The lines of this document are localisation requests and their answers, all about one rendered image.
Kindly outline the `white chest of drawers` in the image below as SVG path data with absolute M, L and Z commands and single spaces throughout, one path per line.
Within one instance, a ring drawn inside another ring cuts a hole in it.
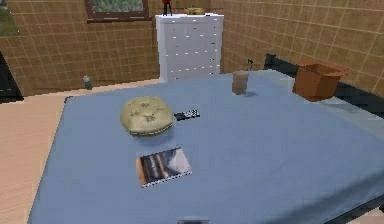
M 157 15 L 160 80 L 219 74 L 223 21 L 215 13 Z

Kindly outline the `round olive tufted cushion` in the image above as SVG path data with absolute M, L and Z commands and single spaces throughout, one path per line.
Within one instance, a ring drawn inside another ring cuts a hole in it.
M 172 126 L 173 113 L 161 98 L 141 96 L 130 99 L 124 104 L 120 121 L 131 135 L 156 135 Z

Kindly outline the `tan cylinder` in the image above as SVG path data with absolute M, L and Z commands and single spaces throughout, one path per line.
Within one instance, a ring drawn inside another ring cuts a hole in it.
M 232 80 L 232 92 L 236 95 L 246 93 L 249 73 L 247 71 L 234 71 Z

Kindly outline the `black remote control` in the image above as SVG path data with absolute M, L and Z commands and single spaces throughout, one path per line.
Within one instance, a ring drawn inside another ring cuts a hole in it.
M 174 116 L 177 121 L 181 121 L 181 120 L 187 120 L 187 119 L 199 117 L 200 113 L 197 110 L 189 110 L 189 111 L 175 113 Z

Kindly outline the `black furniture piece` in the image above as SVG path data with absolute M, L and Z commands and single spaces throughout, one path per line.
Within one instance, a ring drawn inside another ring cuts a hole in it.
M 0 104 L 23 100 L 24 97 L 0 51 Z

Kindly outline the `brown cardboard box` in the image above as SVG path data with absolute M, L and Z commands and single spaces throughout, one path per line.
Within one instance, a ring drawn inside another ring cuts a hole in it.
M 342 76 L 348 74 L 344 66 L 332 62 L 296 61 L 299 70 L 292 92 L 311 102 L 332 98 Z

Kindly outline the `red and black figurine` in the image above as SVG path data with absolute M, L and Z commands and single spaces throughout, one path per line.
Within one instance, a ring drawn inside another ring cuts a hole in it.
M 173 14 L 172 14 L 171 0 L 162 0 L 162 2 L 163 2 L 162 15 L 167 16 L 168 14 L 170 14 L 172 16 Z

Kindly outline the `blue bed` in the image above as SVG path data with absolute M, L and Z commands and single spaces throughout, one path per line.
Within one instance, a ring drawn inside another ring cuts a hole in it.
M 384 119 L 310 103 L 274 71 L 178 80 L 67 99 L 28 224 L 341 224 L 384 204 Z M 124 104 L 157 96 L 167 130 L 131 135 Z M 177 121 L 174 114 L 197 110 Z M 192 173 L 140 186 L 136 159 L 181 147 Z

